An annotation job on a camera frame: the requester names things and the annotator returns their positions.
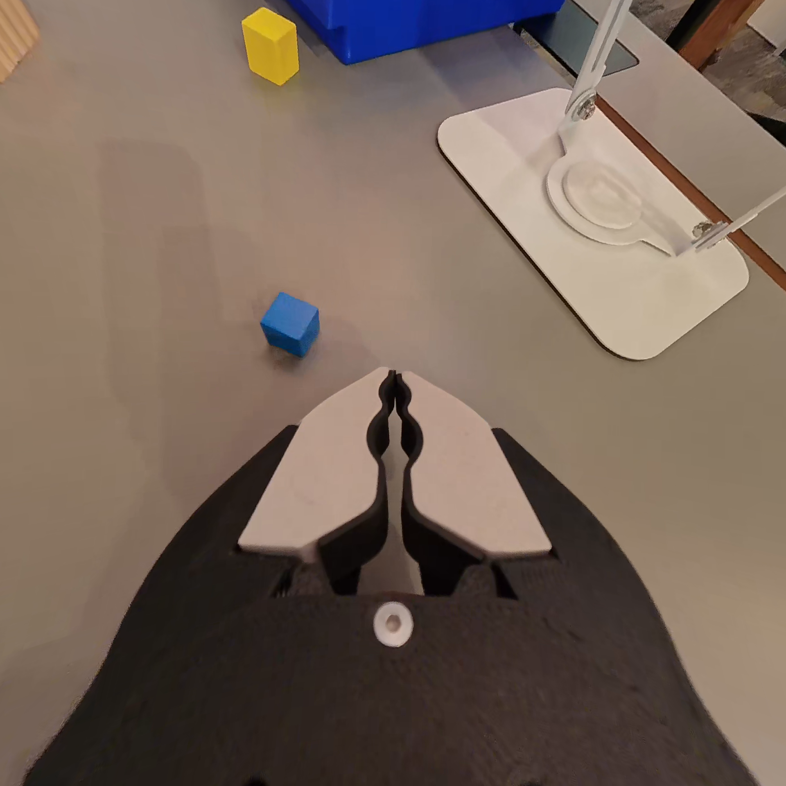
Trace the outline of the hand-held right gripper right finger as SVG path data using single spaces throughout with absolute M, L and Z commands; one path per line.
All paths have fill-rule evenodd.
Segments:
M 417 374 L 396 376 L 402 541 L 427 596 L 449 596 L 467 569 L 543 557 L 551 541 L 493 429 Z

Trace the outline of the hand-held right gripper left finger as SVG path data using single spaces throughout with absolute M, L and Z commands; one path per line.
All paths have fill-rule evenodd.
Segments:
M 377 368 L 324 400 L 296 427 L 242 531 L 247 553 L 320 565 L 334 591 L 353 594 L 388 536 L 382 457 L 394 372 Z

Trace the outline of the blue cube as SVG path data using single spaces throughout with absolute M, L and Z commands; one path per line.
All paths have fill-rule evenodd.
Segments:
M 320 332 L 319 309 L 280 291 L 260 320 L 269 345 L 304 358 Z

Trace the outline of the yellow cube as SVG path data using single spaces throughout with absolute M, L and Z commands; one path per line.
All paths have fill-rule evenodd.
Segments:
M 242 32 L 252 73 L 276 86 L 298 73 L 298 34 L 292 21 L 261 7 L 242 20 Z

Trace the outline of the blue plastic bin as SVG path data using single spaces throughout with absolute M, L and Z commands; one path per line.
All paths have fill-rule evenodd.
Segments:
M 289 1 L 342 64 L 356 64 L 530 18 L 563 1 Z

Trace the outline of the wooden cube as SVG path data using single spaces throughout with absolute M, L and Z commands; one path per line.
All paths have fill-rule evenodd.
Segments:
M 40 37 L 23 1 L 1 1 L 1 83 L 14 73 Z

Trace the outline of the white desk stand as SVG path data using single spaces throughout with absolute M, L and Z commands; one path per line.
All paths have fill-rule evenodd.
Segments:
M 631 2 L 610 2 L 573 90 L 553 88 L 444 120 L 447 161 L 611 353 L 654 358 L 747 286 L 729 235 L 596 106 Z

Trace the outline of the wooden table leg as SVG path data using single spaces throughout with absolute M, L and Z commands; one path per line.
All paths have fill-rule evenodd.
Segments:
M 763 1 L 695 1 L 666 39 L 693 68 L 710 64 Z

